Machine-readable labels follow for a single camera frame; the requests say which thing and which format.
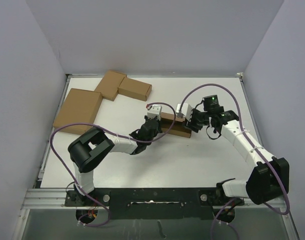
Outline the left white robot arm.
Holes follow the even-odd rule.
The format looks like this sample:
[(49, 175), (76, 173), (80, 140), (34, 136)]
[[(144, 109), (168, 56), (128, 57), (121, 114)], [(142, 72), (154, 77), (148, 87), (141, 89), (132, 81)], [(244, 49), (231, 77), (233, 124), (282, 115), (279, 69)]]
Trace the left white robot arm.
[(94, 200), (94, 169), (108, 153), (138, 155), (158, 134), (162, 133), (161, 118), (145, 116), (145, 123), (140, 129), (130, 133), (129, 138), (120, 138), (106, 134), (102, 129), (92, 127), (68, 146), (73, 162), (77, 184), (74, 185), (76, 199), (87, 206)]

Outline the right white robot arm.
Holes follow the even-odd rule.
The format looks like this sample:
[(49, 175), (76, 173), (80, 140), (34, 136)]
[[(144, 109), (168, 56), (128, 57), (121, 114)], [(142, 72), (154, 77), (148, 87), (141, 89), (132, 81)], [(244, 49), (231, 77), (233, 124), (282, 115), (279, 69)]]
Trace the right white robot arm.
[(244, 159), (252, 172), (248, 179), (231, 178), (219, 182), (215, 200), (224, 205), (233, 197), (248, 198), (260, 205), (289, 192), (290, 166), (285, 158), (277, 158), (267, 151), (240, 125), (239, 116), (232, 110), (224, 110), (217, 95), (204, 97), (200, 102), (203, 111), (188, 103), (179, 103), (176, 113), (184, 118), (184, 127), (198, 133), (203, 127), (213, 128), (224, 137)]

